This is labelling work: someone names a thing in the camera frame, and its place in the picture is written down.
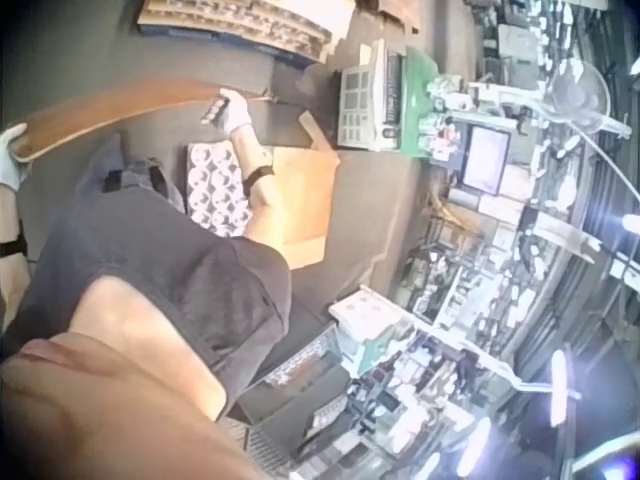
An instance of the black watch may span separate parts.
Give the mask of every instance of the black watch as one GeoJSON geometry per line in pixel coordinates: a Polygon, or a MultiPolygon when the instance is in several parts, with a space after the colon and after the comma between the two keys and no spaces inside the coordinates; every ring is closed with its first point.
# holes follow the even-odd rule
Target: black watch
{"type": "Polygon", "coordinates": [[[273,171],[273,166],[264,165],[262,167],[256,168],[251,175],[247,177],[247,179],[242,182],[242,191],[244,196],[249,198],[251,196],[251,188],[255,185],[255,183],[260,180],[262,177],[266,177],[267,175],[275,175],[273,171]]]}
{"type": "Polygon", "coordinates": [[[20,222],[20,233],[18,238],[6,243],[0,243],[0,258],[10,257],[17,253],[27,256],[27,240],[24,238],[24,231],[22,230],[22,222],[20,222]]]}

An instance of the gray t-shirt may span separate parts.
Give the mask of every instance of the gray t-shirt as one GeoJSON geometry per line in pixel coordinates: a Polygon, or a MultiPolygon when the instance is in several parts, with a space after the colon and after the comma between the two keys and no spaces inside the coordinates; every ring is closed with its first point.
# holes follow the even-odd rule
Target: gray t-shirt
{"type": "Polygon", "coordinates": [[[278,252],[218,237],[157,193],[128,188],[75,202],[56,222],[2,359],[67,331],[83,293],[104,275],[162,311],[221,381],[228,406],[289,327],[291,275],[278,252]]]}

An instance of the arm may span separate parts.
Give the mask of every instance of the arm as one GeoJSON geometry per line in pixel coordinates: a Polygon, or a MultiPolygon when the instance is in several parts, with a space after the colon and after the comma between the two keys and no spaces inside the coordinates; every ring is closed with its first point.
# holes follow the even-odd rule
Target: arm
{"type": "MultiPolygon", "coordinates": [[[[231,140],[242,178],[246,180],[257,168],[270,165],[255,131],[247,101],[237,92],[221,89],[221,98],[205,114],[203,123],[221,128],[231,140]]],[[[278,182],[273,175],[266,175],[253,184],[249,196],[252,217],[244,236],[262,243],[280,253],[284,249],[285,214],[278,182]]]]}
{"type": "MultiPolygon", "coordinates": [[[[9,141],[24,132],[18,125],[0,135],[0,243],[12,242],[20,233],[16,190],[22,174],[9,156],[9,141]]],[[[0,295],[5,305],[2,318],[4,332],[15,318],[18,306],[29,285],[27,259],[21,253],[0,258],[0,295]]]]}
{"type": "MultiPolygon", "coordinates": [[[[256,168],[270,165],[253,128],[245,125],[231,133],[231,143],[240,164],[242,178],[246,179],[256,168]]],[[[261,177],[251,188],[249,205],[252,217],[244,236],[254,242],[268,245],[282,253],[284,244],[284,206],[276,178],[261,177]]]]}

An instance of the monitor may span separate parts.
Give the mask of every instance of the monitor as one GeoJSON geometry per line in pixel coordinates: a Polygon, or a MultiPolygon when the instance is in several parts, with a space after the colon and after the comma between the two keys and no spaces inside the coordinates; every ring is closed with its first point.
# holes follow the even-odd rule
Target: monitor
{"type": "Polygon", "coordinates": [[[489,195],[497,195],[507,164],[510,140],[509,132],[473,125],[462,183],[489,195]]]}

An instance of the egg carton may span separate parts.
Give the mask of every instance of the egg carton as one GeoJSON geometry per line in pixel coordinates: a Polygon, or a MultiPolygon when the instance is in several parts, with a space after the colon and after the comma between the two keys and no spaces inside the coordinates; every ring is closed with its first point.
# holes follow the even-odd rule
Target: egg carton
{"type": "Polygon", "coordinates": [[[231,142],[187,146],[187,214],[221,237],[243,234],[251,210],[231,142]]]}

